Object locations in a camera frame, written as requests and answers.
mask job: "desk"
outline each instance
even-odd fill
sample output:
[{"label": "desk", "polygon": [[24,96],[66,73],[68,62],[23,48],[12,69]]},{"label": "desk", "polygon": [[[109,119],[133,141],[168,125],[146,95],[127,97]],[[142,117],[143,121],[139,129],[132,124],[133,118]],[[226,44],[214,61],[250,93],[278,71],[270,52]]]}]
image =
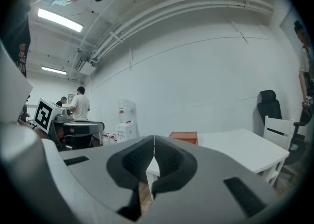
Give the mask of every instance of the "desk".
[{"label": "desk", "polygon": [[[246,130],[198,134],[198,145],[220,151],[252,171],[267,171],[263,177],[269,181],[278,163],[281,166],[289,152],[272,142]],[[148,185],[159,177],[159,166],[155,158],[146,170]]]}]

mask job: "black shirt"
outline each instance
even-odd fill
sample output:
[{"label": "black shirt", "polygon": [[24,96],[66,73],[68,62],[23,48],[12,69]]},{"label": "black shirt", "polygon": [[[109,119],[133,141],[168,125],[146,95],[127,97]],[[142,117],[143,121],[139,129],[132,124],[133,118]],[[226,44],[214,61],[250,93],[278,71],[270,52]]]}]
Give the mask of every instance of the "black shirt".
[{"label": "black shirt", "polygon": [[24,104],[23,109],[20,114],[20,120],[26,123],[26,117],[27,117],[27,106],[26,104]]},{"label": "black shirt", "polygon": [[7,14],[1,40],[13,62],[26,77],[26,59],[30,45],[28,12],[31,0],[19,0]]}]

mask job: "fluorescent ceiling light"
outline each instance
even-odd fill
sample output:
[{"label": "fluorescent ceiling light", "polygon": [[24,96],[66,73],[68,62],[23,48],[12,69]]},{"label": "fluorescent ceiling light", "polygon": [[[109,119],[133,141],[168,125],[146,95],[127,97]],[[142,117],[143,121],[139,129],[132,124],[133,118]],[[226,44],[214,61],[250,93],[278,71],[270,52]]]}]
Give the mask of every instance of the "fluorescent ceiling light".
[{"label": "fluorescent ceiling light", "polygon": [[51,72],[56,72],[56,73],[59,73],[59,74],[62,74],[62,75],[66,75],[67,72],[64,72],[64,71],[61,71],[61,70],[57,70],[57,69],[51,69],[51,68],[47,68],[47,67],[42,67],[43,70],[48,70],[48,71],[51,71]]},{"label": "fluorescent ceiling light", "polygon": [[71,28],[77,32],[80,32],[83,28],[82,25],[76,23],[76,22],[73,22],[67,18],[64,18],[60,15],[57,15],[57,14],[54,14],[54,13],[51,13],[49,11],[46,11],[44,9],[39,9],[38,10],[38,16],[41,17],[41,18],[44,18],[44,19],[47,19],[47,20],[50,20],[50,21],[53,21],[53,22],[56,22],[58,24],[61,24],[63,26],[66,26],[68,28]]}]

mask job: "headrest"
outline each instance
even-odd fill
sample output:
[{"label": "headrest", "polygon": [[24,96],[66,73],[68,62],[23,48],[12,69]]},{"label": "headrest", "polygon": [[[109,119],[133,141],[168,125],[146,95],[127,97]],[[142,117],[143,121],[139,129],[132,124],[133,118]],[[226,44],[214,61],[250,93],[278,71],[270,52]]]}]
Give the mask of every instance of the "headrest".
[{"label": "headrest", "polygon": [[271,89],[261,91],[260,94],[262,96],[262,103],[269,103],[276,99],[276,93]]}]

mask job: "air conditioning unit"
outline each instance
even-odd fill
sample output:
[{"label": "air conditioning unit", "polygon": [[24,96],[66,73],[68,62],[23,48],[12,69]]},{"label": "air conditioning unit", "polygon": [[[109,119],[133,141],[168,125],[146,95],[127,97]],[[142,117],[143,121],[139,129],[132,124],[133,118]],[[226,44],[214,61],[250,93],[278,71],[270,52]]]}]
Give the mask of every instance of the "air conditioning unit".
[{"label": "air conditioning unit", "polygon": [[82,67],[79,70],[79,72],[90,76],[95,70],[96,70],[96,67],[94,67],[91,63],[84,61],[82,62]]},{"label": "air conditioning unit", "polygon": [[78,62],[75,65],[75,70],[76,71],[80,71],[81,68],[83,67],[84,63],[85,63],[85,61],[83,61],[81,59],[78,59]]}]

